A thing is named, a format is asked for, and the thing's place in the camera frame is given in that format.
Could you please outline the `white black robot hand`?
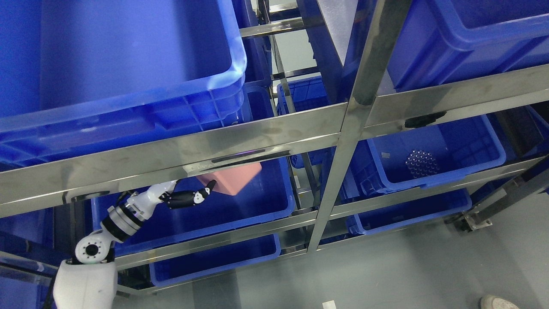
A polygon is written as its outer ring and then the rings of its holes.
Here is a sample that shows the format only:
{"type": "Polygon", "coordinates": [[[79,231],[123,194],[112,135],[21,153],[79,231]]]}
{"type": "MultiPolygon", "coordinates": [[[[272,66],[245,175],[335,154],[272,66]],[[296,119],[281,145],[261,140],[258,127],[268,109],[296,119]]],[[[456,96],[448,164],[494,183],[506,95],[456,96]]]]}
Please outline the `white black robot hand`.
{"type": "Polygon", "coordinates": [[[203,203],[217,185],[215,180],[208,182],[196,191],[174,191],[178,181],[164,182],[152,185],[146,192],[135,198],[135,205],[147,218],[151,217],[158,204],[165,203],[169,209],[184,209],[203,203]]]}

